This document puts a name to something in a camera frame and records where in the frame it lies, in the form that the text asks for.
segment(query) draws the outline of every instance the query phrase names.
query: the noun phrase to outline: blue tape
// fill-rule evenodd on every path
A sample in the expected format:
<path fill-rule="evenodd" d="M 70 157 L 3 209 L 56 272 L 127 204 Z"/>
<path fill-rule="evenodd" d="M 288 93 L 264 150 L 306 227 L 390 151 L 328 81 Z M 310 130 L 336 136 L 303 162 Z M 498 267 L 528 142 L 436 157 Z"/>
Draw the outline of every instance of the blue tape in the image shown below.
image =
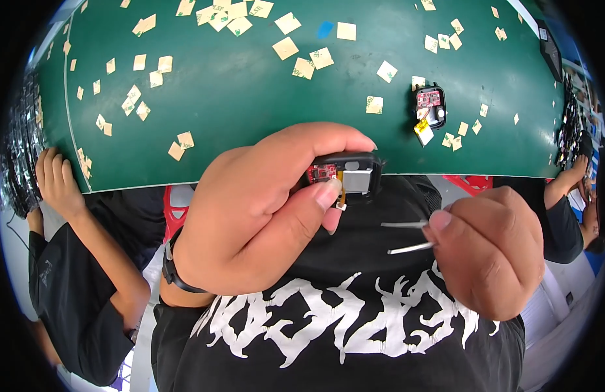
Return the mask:
<path fill-rule="evenodd" d="M 320 28 L 317 30 L 317 37 L 319 39 L 328 37 L 330 30 L 333 29 L 333 26 L 335 26 L 335 25 L 329 21 L 322 22 L 322 24 L 320 25 Z"/>

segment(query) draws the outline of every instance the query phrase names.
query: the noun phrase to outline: wrist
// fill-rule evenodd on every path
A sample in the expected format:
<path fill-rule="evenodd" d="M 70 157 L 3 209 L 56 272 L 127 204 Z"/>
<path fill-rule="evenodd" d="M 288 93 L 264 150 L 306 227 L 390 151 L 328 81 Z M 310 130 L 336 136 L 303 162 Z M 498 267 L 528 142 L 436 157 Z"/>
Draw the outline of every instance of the wrist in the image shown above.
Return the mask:
<path fill-rule="evenodd" d="M 63 218 L 70 224 L 73 228 L 75 226 L 80 226 L 87 220 L 92 218 L 91 212 L 86 208 L 79 208 L 74 211 L 71 211 L 69 214 L 64 214 Z"/>

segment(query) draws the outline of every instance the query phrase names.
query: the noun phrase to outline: fingernail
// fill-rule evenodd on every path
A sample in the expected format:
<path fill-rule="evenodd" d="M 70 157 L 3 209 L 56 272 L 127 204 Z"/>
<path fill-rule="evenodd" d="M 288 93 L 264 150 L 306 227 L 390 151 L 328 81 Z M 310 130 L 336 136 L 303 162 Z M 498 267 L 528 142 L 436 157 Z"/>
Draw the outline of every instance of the fingernail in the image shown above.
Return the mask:
<path fill-rule="evenodd" d="M 335 200 L 337 200 L 341 189 L 341 181 L 336 178 L 332 178 L 329 181 L 322 183 L 318 187 L 318 190 L 315 192 L 314 196 L 315 201 L 317 201 L 317 204 L 319 204 L 320 207 L 326 211 L 333 205 L 333 203 L 335 203 Z"/>
<path fill-rule="evenodd" d="M 450 223 L 452 215 L 443 209 L 438 209 L 431 214 L 431 218 L 428 220 L 428 225 L 434 231 L 442 231 Z"/>

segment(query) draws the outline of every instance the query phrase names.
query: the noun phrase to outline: green workbench mat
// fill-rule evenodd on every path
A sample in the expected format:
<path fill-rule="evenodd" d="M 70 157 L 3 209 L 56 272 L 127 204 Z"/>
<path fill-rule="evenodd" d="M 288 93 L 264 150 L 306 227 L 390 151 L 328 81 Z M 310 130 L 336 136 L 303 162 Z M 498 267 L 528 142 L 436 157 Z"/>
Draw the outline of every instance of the green workbench mat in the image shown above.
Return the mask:
<path fill-rule="evenodd" d="M 420 2 L 416 9 L 399 0 L 276 0 L 267 19 L 248 16 L 253 26 L 238 37 L 226 27 L 218 33 L 209 24 L 198 26 L 195 12 L 211 2 L 196 3 L 190 16 L 175 16 L 177 1 L 133 1 L 125 9 L 119 2 L 90 0 L 66 22 L 65 34 L 58 31 L 50 59 L 42 56 L 45 135 L 75 168 L 76 148 L 91 158 L 88 181 L 77 174 L 83 192 L 195 182 L 219 153 L 310 121 L 345 123 L 364 132 L 387 160 L 385 173 L 555 177 L 559 171 L 549 156 L 556 155 L 553 132 L 563 88 L 554 86 L 537 37 L 507 1 L 436 0 L 437 10 L 425 11 Z M 302 26 L 284 35 L 274 20 L 288 12 Z M 155 28 L 141 37 L 131 32 L 154 13 Z M 451 35 L 455 18 L 465 29 L 459 50 L 425 50 L 424 36 Z M 335 26 L 318 38 L 324 21 Z M 357 40 L 337 39 L 337 22 L 356 24 Z M 505 29 L 507 40 L 498 40 L 496 27 Z M 281 61 L 272 45 L 286 36 L 300 51 Z M 311 80 L 292 75 L 298 57 L 324 47 L 335 64 L 315 70 Z M 146 69 L 133 71 L 140 54 L 147 54 Z M 163 85 L 150 88 L 149 73 L 168 55 L 173 71 L 163 74 Z M 112 58 L 116 71 L 106 74 Z M 398 69 L 391 83 L 376 74 L 383 61 Z M 412 130 L 413 75 L 426 77 L 429 85 L 437 82 L 447 99 L 447 123 L 424 148 Z M 98 79 L 101 92 L 94 95 Z M 126 116 L 121 108 L 133 85 L 142 93 L 136 106 L 144 101 L 151 109 L 145 121 L 136 110 Z M 366 113 L 368 96 L 384 98 L 382 114 Z M 481 104 L 489 106 L 486 117 L 479 116 Z M 111 137 L 95 125 L 98 114 L 113 124 Z M 471 130 L 477 119 L 483 126 L 479 135 Z M 446 132 L 457 135 L 460 122 L 469 130 L 463 147 L 453 152 L 441 141 Z M 167 151 L 187 131 L 195 147 L 177 162 Z"/>

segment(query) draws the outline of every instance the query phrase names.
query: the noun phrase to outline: white graphic print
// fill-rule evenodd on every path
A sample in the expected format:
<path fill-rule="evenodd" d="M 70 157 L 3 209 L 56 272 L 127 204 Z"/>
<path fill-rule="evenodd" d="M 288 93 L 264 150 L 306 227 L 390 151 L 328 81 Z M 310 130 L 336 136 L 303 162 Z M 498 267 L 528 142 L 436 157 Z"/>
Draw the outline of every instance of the white graphic print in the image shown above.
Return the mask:
<path fill-rule="evenodd" d="M 207 344 L 212 347 L 220 338 L 228 344 L 233 355 L 247 358 L 243 353 L 244 349 L 260 334 L 263 334 L 263 340 L 271 339 L 280 349 L 285 357 L 281 368 L 291 365 L 298 355 L 317 339 L 326 329 L 339 321 L 335 326 L 335 347 L 339 351 L 339 362 L 344 363 L 347 353 L 360 354 L 385 354 L 390 357 L 398 357 L 406 353 L 425 354 L 426 350 L 439 343 L 442 339 L 453 333 L 454 328 L 450 322 L 454 317 L 460 314 L 465 320 L 463 328 L 462 345 L 465 349 L 465 342 L 468 337 L 477 332 L 479 328 L 479 315 L 466 308 L 458 301 L 453 301 L 444 294 L 431 280 L 428 272 L 443 279 L 437 269 L 437 262 L 434 262 L 430 270 L 425 270 L 420 274 L 420 278 L 415 285 L 407 290 L 407 294 L 402 294 L 402 289 L 408 280 L 403 280 L 401 276 L 393 286 L 391 292 L 383 290 L 379 286 L 379 278 L 376 279 L 375 288 L 381 294 L 383 311 L 379 312 L 374 318 L 362 325 L 345 342 L 345 332 L 358 319 L 359 313 L 365 302 L 357 298 L 352 292 L 348 291 L 354 279 L 361 275 L 356 273 L 346 279 L 338 287 L 327 288 L 337 294 L 343 302 L 338 306 L 332 307 L 322 300 L 322 290 L 313 286 L 307 280 L 295 278 L 284 286 L 276 289 L 269 301 L 263 300 L 263 293 L 254 293 L 248 295 L 238 295 L 233 297 L 217 297 L 211 307 L 197 321 L 191 331 L 191 336 L 197 336 L 209 323 L 209 333 L 215 335 L 213 341 Z M 278 320 L 270 327 L 265 326 L 271 319 L 272 313 L 267 312 L 267 307 L 283 306 L 283 304 L 293 295 L 300 293 L 309 307 L 309 311 L 304 315 L 305 318 L 311 318 L 311 322 L 296 332 L 291 338 L 282 333 L 282 328 L 293 324 L 291 320 Z M 437 327 L 430 335 L 423 330 L 414 330 L 409 336 L 419 336 L 420 341 L 417 344 L 405 343 L 406 331 L 403 319 L 407 312 L 416 307 L 424 293 L 439 304 L 441 310 L 433 314 L 430 319 L 425 319 L 420 314 L 420 323 L 427 327 Z M 230 325 L 230 320 L 240 310 L 244 309 L 248 303 L 247 319 L 243 331 L 238 335 Z M 495 330 L 489 336 L 495 335 L 499 330 L 500 322 L 494 321 Z M 384 341 L 371 340 L 371 337 L 379 331 L 386 330 Z"/>
<path fill-rule="evenodd" d="M 45 263 L 49 266 L 40 273 L 39 277 L 41 278 L 41 282 L 44 286 L 48 287 L 48 274 L 52 271 L 52 263 L 49 260 L 46 260 Z"/>

